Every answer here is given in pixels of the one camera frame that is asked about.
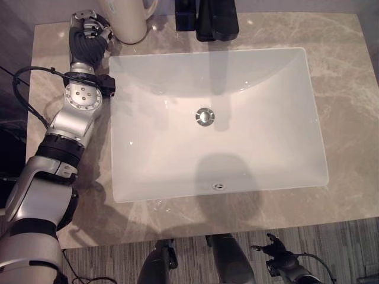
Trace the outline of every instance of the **sink basin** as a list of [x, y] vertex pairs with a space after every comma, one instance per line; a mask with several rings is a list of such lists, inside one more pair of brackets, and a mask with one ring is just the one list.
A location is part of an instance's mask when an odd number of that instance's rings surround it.
[[111, 57], [110, 75], [116, 202], [328, 183], [302, 48]]

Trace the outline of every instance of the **silver robot arm segment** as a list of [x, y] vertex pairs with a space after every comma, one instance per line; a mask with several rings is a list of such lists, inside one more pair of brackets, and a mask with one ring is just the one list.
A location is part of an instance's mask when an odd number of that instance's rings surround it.
[[8, 230], [0, 238], [0, 283], [67, 282], [56, 231], [72, 219], [78, 194], [71, 184], [101, 113], [103, 96], [113, 96], [115, 91], [114, 79], [95, 74], [111, 37], [109, 23], [94, 11], [72, 15], [64, 105], [7, 200]]

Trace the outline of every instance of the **dark gray wall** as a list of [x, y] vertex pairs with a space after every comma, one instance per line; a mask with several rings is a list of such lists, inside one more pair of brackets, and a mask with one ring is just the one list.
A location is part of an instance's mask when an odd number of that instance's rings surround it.
[[[235, 0], [239, 12], [303, 11], [357, 13], [374, 69], [379, 65], [378, 0]], [[81, 9], [99, 11], [97, 0], [0, 0], [0, 65], [12, 72], [30, 65], [36, 24], [68, 21]], [[174, 14], [174, 0], [160, 0], [157, 14]], [[11, 77], [0, 70], [0, 127], [25, 128], [26, 115], [11, 90]]]

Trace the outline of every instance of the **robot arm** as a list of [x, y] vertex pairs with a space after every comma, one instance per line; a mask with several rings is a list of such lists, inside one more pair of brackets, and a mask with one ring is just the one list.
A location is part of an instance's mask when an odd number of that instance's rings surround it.
[[94, 72], [111, 38], [109, 23], [94, 11], [72, 15], [64, 106], [8, 198], [9, 226], [0, 238], [0, 283], [67, 281], [62, 275], [56, 231], [72, 219], [78, 194], [71, 184], [101, 112], [103, 96], [113, 96], [115, 91], [114, 79]]
[[256, 251], [263, 251], [265, 254], [273, 257], [273, 259], [266, 261], [267, 269], [271, 277], [281, 276], [284, 283], [287, 284], [323, 284], [317, 277], [315, 277], [304, 266], [299, 264], [298, 256], [312, 256], [320, 261], [328, 271], [330, 279], [335, 283], [332, 272], [329, 268], [316, 256], [312, 254], [293, 254], [288, 251], [284, 244], [276, 238], [273, 234], [267, 234], [272, 241], [271, 244], [261, 247], [252, 246]]

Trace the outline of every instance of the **sink overflow hole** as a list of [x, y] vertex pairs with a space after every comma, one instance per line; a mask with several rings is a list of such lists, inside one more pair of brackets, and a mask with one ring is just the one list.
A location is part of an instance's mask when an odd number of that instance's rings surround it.
[[212, 185], [212, 188], [215, 190], [215, 191], [223, 191], [225, 189], [225, 185], [223, 185], [222, 183], [214, 183]]

